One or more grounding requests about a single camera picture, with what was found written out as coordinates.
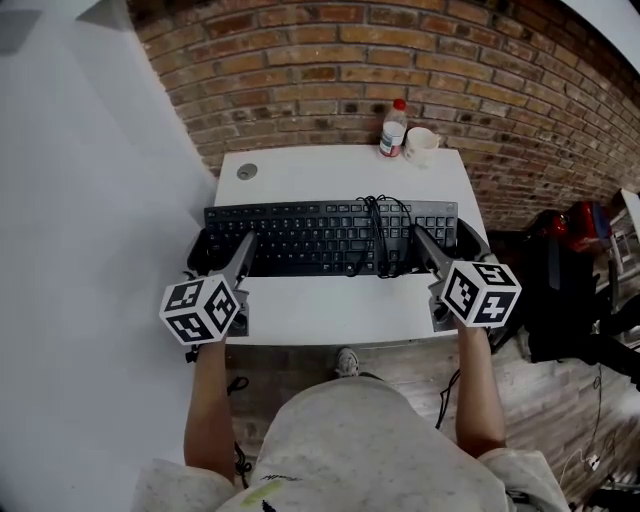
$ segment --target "white wall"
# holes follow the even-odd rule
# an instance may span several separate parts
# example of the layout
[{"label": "white wall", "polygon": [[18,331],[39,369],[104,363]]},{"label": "white wall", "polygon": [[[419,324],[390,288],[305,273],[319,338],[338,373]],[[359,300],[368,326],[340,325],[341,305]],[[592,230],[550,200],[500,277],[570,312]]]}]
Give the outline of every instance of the white wall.
[{"label": "white wall", "polygon": [[596,27],[640,73],[640,14],[629,0],[562,0]]},{"label": "white wall", "polygon": [[[44,11],[0,56],[7,512],[128,510],[142,464],[181,459],[192,369],[157,310],[215,182],[135,35],[77,6],[1,8]],[[113,24],[109,4],[92,16]]]}]

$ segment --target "brick wall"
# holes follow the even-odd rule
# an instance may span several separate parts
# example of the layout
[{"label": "brick wall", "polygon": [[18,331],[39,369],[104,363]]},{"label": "brick wall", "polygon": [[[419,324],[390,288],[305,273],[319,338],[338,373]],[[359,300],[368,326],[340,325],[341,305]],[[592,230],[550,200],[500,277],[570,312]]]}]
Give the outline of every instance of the brick wall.
[{"label": "brick wall", "polygon": [[490,229],[640,188],[639,77],[559,0],[130,5],[215,174],[227,151],[375,143],[400,97],[460,151]]}]

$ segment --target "black keyboard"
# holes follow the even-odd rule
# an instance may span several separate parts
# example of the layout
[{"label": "black keyboard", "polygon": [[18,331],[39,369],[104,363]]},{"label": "black keyboard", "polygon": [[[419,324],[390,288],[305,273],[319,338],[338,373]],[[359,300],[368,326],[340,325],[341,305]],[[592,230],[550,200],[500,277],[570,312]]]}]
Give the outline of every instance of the black keyboard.
[{"label": "black keyboard", "polygon": [[424,272],[408,254],[411,224],[423,226],[443,248],[456,244],[458,204],[379,201],[381,237],[375,242],[371,212],[363,201],[309,201],[206,208],[208,259],[223,268],[244,235],[253,230],[258,248],[250,276],[380,275]]}]

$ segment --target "gray t-shirt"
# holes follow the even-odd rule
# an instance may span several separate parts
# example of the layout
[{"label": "gray t-shirt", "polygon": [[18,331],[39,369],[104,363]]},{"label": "gray t-shirt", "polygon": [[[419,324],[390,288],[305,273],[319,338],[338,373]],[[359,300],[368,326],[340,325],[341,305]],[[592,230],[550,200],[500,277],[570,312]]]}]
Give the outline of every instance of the gray t-shirt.
[{"label": "gray t-shirt", "polygon": [[[529,505],[511,496],[523,494]],[[569,508],[540,452],[494,450],[476,460],[427,425],[384,382],[327,382],[276,416],[238,492],[211,471],[154,460],[132,511],[501,512]]]}]

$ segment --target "bottle cap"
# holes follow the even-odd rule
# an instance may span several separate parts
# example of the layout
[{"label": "bottle cap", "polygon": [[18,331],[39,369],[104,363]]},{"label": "bottle cap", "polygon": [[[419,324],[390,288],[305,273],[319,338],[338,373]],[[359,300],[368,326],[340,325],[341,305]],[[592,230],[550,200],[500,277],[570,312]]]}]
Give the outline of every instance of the bottle cap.
[{"label": "bottle cap", "polygon": [[404,110],[407,108],[407,102],[400,98],[393,100],[393,108],[396,110]]}]

